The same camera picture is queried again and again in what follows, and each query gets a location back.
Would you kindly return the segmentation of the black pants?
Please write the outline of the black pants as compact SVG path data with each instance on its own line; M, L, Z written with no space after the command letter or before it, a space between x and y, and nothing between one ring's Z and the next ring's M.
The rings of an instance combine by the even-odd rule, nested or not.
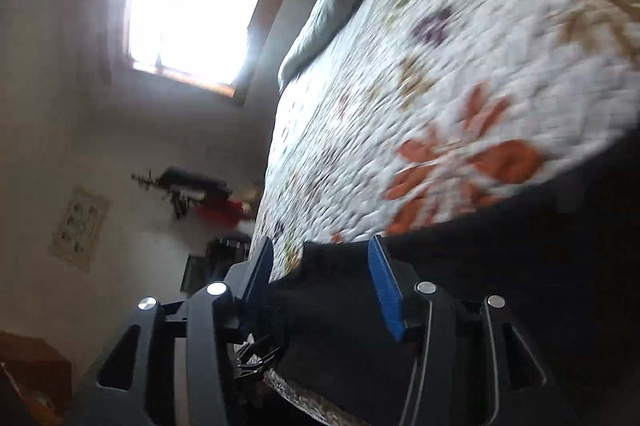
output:
M504 299L584 425L639 420L639 134L495 206L383 239L467 313ZM308 243L269 303L277 373L354 423L393 425L413 349L386 328L367 244Z

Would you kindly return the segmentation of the wooden framed window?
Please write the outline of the wooden framed window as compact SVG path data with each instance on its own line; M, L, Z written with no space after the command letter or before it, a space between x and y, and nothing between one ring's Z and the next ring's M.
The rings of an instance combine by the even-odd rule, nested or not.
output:
M126 0L129 66L242 104L284 0Z

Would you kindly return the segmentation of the framed wall picture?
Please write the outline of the framed wall picture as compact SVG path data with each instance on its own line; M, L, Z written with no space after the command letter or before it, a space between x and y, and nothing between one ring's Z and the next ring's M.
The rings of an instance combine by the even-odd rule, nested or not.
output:
M89 274L94 249L110 207L107 198L75 187L52 235L52 255Z

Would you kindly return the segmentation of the floral quilted bedspread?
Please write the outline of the floral quilted bedspread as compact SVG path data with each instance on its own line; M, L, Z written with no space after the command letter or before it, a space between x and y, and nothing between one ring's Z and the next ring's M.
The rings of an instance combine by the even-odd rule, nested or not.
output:
M639 0L364 0L284 77L256 233L302 417L395 425L413 349L371 238L463 303L451 418L491 416L504 299L583 425L639 420Z

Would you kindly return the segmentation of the black chair with clothes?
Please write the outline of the black chair with clothes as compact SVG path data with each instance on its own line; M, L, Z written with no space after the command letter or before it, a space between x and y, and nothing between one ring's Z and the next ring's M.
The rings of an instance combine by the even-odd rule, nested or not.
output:
M222 281L233 264L245 261L252 239L244 234L213 239L206 245L203 256L188 257L180 291L192 296L209 283Z

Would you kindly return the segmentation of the wooden coat rack with clothes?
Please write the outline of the wooden coat rack with clothes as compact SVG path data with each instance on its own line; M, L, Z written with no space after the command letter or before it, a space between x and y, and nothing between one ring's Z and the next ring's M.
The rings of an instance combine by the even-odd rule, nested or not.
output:
M226 182L171 166L160 175L130 175L143 190L157 190L171 204L175 218L181 220L194 209L206 221L235 229L241 222L254 220L252 205L232 197Z

